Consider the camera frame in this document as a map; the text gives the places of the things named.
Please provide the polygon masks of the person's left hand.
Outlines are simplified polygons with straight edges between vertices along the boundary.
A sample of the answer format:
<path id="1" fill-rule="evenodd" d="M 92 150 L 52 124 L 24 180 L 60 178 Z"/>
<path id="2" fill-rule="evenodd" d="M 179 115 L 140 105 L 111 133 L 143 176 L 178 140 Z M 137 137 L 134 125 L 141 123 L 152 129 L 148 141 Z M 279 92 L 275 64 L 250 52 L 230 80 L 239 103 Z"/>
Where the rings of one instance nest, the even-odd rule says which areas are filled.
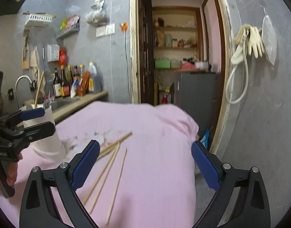
<path id="1" fill-rule="evenodd" d="M 18 155 L 19 160 L 23 159 L 22 154 Z M 14 185 L 17 179 L 18 162 L 10 162 L 7 170 L 7 183 L 9 186 Z"/>

